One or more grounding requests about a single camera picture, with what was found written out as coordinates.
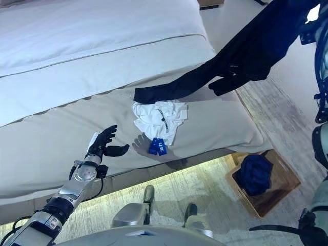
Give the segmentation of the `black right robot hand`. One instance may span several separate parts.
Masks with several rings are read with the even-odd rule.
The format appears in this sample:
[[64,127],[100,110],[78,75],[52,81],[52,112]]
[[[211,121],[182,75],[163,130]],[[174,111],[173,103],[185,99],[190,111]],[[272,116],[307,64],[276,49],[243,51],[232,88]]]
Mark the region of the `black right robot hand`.
[[312,24],[316,23],[318,17],[319,17],[319,11],[320,11],[320,4],[317,4],[314,8],[312,8],[307,17],[306,17],[306,22],[304,24],[304,29],[305,31],[311,30],[312,29]]

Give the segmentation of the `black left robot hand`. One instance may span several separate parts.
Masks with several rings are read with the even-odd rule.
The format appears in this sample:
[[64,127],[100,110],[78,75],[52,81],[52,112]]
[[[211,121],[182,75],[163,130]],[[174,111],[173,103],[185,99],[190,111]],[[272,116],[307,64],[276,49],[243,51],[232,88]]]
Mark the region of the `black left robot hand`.
[[112,139],[115,137],[116,131],[117,131],[117,125],[113,125],[106,128],[100,134],[98,134],[96,139],[88,147],[88,151],[85,157],[97,156],[100,159],[102,159],[103,156],[119,157],[125,155],[129,150],[130,147],[129,144],[126,144],[124,146],[107,145],[112,142]]

